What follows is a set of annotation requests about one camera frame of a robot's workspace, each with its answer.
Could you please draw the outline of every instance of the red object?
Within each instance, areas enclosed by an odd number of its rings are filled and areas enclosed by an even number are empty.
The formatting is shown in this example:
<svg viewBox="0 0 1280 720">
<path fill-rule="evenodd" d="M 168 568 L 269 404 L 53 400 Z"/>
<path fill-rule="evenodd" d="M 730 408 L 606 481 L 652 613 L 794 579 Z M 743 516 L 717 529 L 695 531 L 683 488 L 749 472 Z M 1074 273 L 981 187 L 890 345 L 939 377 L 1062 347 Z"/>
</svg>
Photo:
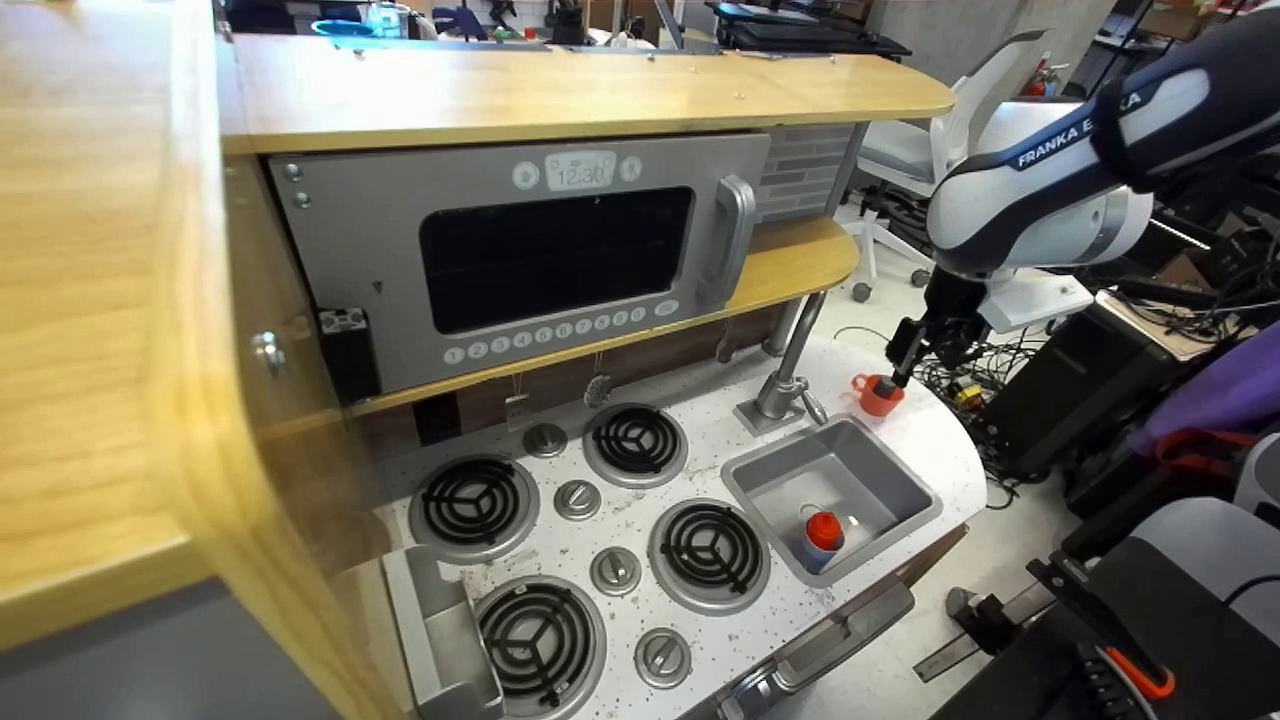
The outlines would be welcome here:
<svg viewBox="0 0 1280 720">
<path fill-rule="evenodd" d="M 909 396 L 904 387 L 889 387 L 884 377 L 857 377 L 850 393 L 868 418 L 889 418 Z"/>
<path fill-rule="evenodd" d="M 1166 476 L 1235 483 L 1239 457 L 1250 446 L 1254 446 L 1254 434 L 1181 427 L 1155 446 L 1155 464 L 1166 469 Z"/>
<path fill-rule="evenodd" d="M 1158 706 L 1177 691 L 1177 677 L 1165 667 L 1165 677 L 1149 677 L 1142 667 L 1137 667 L 1120 650 L 1102 650 L 1102 658 L 1130 680 L 1130 689 Z"/>
<path fill-rule="evenodd" d="M 1035 74 L 1031 74 L 1031 82 L 1026 82 L 1026 87 L 1025 87 L 1026 102 L 1042 102 L 1042 96 L 1046 96 L 1042 74 L 1046 74 L 1046 64 L 1038 60 Z"/>
<path fill-rule="evenodd" d="M 809 545 L 835 551 L 842 545 L 842 523 L 835 513 L 812 513 L 803 536 Z"/>
</svg>

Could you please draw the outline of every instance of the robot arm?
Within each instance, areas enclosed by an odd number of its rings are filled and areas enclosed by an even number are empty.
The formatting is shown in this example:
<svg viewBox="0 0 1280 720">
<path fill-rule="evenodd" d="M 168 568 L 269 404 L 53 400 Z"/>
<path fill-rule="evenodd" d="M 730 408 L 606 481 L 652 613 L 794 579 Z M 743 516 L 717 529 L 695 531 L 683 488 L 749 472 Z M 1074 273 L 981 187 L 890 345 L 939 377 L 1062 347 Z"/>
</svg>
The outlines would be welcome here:
<svg viewBox="0 0 1280 720">
<path fill-rule="evenodd" d="M 964 162 L 926 206 L 954 278 L 1124 256 L 1173 181 L 1280 142 L 1280 7 L 1239 17 L 1000 153 Z"/>
</svg>

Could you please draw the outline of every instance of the wall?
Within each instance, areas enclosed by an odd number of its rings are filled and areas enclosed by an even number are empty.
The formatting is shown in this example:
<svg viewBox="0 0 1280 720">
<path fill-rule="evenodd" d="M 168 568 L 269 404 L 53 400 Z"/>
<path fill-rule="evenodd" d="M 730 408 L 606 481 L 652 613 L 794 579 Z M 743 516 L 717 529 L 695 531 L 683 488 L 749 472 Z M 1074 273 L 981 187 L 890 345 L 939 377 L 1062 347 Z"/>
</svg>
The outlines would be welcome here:
<svg viewBox="0 0 1280 720">
<path fill-rule="evenodd" d="M 1004 35 L 1046 29 L 1046 60 L 1074 67 L 1113 0 L 878 0 L 870 29 L 909 43 L 909 64 L 953 83 Z"/>
</svg>

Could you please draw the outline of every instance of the person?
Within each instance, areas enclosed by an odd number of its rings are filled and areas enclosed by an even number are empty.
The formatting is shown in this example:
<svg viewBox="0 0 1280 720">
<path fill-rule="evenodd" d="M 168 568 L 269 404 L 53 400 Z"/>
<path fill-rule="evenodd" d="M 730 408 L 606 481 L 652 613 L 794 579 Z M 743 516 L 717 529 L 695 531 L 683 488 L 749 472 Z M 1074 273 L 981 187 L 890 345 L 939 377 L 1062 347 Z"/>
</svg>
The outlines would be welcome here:
<svg viewBox="0 0 1280 720">
<path fill-rule="evenodd" d="M 488 32 L 483 32 L 478 17 L 466 7 L 466 0 L 454 0 L 453 35 L 488 40 Z"/>
<path fill-rule="evenodd" d="M 233 32 L 291 35 L 297 29 L 282 0 L 221 0 L 221 17 Z"/>
<path fill-rule="evenodd" d="M 516 0 L 493 0 L 493 5 L 488 5 L 493 29 L 505 29 L 509 35 L 521 35 L 521 32 L 509 25 L 509 17 L 516 17 Z"/>
</svg>

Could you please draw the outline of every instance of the silver faucet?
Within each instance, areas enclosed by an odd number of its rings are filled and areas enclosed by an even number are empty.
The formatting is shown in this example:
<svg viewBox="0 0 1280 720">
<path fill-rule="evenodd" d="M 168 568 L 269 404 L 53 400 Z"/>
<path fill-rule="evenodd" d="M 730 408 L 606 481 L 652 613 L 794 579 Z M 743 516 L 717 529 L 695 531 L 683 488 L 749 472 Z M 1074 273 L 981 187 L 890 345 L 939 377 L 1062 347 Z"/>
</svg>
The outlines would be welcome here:
<svg viewBox="0 0 1280 720">
<path fill-rule="evenodd" d="M 816 423 L 826 421 L 820 404 L 809 400 L 809 382 L 794 377 L 800 351 L 809 345 L 809 332 L 816 318 L 823 312 L 823 293 L 803 297 L 803 310 L 794 318 L 793 339 L 784 347 L 784 360 L 775 371 L 760 384 L 754 400 L 741 404 L 734 418 L 760 436 L 780 423 L 793 423 L 794 418 L 812 418 Z"/>
</svg>

